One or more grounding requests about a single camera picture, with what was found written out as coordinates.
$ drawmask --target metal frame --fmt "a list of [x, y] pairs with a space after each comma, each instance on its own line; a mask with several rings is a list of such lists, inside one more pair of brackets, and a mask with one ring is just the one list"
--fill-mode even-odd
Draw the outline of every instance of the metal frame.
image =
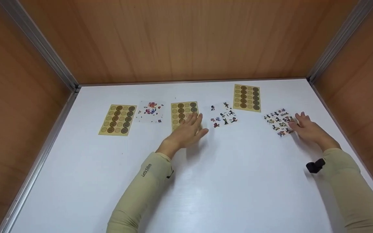
[[18, 0], [0, 0], [0, 4], [11, 16], [15, 23], [21, 28], [24, 34], [30, 39], [31, 43], [37, 48], [37, 50], [43, 55], [48, 64], [53, 68], [61, 80], [66, 86], [76, 91], [79, 85], [77, 80], [65, 66], [61, 58], [58, 56], [56, 51], [53, 49], [51, 44], [47, 41], [46, 37], [22, 7]]
[[315, 83], [317, 78], [324, 72], [327, 66], [339, 53], [344, 44], [349, 40], [364, 18], [373, 8], [373, 0], [359, 0], [348, 18], [342, 24], [339, 31], [330, 41], [320, 58], [308, 74], [310, 83]]
[[6, 216], [4, 217], [1, 225], [0, 225], [0, 233], [9, 233], [14, 225], [22, 206], [24, 205], [25, 201], [27, 200], [28, 194], [30, 193], [34, 182], [37, 179], [38, 174], [40, 173], [41, 169], [43, 168], [44, 162], [46, 161], [51, 148], [53, 147], [54, 142], [58, 136], [58, 133], [61, 130], [62, 125], [64, 124], [65, 119], [67, 118], [68, 113], [70, 112], [71, 107], [77, 97], [78, 93], [72, 93], [68, 98], [64, 108], [61, 110], [60, 115], [58, 116], [56, 122], [53, 125], [53, 128], [50, 131], [46, 141], [41, 148], [40, 153], [38, 154], [37, 158], [33, 166], [30, 169], [27, 177], [25, 178], [24, 183], [22, 183], [21, 188], [19, 189], [15, 199], [13, 200]]

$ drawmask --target cartoon sticker sheet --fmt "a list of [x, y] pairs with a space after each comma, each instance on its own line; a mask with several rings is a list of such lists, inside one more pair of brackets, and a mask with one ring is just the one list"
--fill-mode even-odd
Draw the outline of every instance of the cartoon sticker sheet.
[[231, 103], [228, 102], [210, 105], [206, 107], [206, 113], [208, 114], [206, 118], [210, 120], [211, 128], [223, 127], [238, 122], [237, 114], [232, 109]]
[[288, 123], [294, 121], [294, 119], [284, 108], [277, 109], [276, 111], [264, 115], [264, 119], [280, 137], [294, 132], [288, 125]]
[[135, 120], [144, 123], [161, 123], [165, 105], [162, 101], [141, 101]]

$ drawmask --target sticker sheet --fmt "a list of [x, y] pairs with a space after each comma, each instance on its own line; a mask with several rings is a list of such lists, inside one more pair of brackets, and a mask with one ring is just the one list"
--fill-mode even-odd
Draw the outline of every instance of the sticker sheet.
[[163, 101], [141, 101], [135, 120], [143, 123], [162, 123], [165, 105]]
[[194, 112], [199, 114], [198, 103], [196, 101], [171, 103], [172, 131], [181, 124], [182, 119], [188, 118]]
[[208, 114], [206, 118], [209, 118], [211, 128], [224, 127], [238, 122], [237, 114], [232, 109], [231, 103], [228, 102], [210, 105], [206, 108], [206, 113]]
[[277, 133], [278, 136], [283, 137], [294, 132], [288, 123], [294, 121], [291, 114], [286, 109], [277, 109], [274, 112], [264, 115], [264, 120], [270, 124], [270, 127]]
[[260, 87], [235, 84], [233, 108], [261, 112]]
[[136, 105], [110, 105], [99, 135], [128, 136]]

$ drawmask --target left hand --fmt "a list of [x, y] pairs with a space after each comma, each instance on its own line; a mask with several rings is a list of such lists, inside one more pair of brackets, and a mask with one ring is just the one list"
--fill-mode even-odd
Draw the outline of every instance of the left hand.
[[200, 129], [201, 122], [202, 114], [198, 115], [194, 112], [189, 115], [186, 121], [181, 121], [181, 125], [163, 140], [156, 152], [167, 155], [172, 159], [179, 149], [186, 148], [198, 142], [208, 133], [207, 128]]

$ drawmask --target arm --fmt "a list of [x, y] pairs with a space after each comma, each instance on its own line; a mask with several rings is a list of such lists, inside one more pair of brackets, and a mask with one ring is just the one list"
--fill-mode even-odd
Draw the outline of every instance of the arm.
[[136, 233], [142, 214], [162, 184], [171, 177], [175, 153], [201, 139], [208, 129], [200, 129], [202, 115], [189, 115], [186, 121], [163, 140], [156, 152], [143, 162], [138, 174], [117, 203], [107, 224], [107, 233]]
[[345, 220], [348, 233], [373, 232], [373, 191], [361, 175], [358, 165], [341, 150], [329, 134], [302, 112], [289, 125], [298, 135], [317, 143], [323, 151], [322, 173], [330, 183], [336, 202]]

